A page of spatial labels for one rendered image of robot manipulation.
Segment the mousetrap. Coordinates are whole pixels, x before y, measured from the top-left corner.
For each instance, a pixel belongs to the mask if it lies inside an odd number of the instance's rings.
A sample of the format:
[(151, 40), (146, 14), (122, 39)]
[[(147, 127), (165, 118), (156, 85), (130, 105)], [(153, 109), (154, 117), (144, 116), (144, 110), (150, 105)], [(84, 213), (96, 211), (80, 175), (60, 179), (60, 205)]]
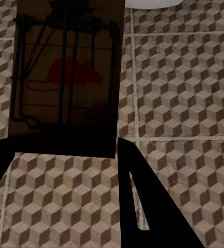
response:
[(125, 0), (18, 0), (10, 152), (115, 159)]

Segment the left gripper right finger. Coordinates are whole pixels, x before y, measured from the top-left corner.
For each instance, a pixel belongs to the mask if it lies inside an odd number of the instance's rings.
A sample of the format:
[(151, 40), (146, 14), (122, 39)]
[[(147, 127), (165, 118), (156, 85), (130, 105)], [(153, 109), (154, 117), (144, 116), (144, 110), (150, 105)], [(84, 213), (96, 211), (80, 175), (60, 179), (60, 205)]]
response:
[[(138, 227), (130, 172), (150, 230)], [(137, 146), (118, 138), (121, 248), (204, 248)]]

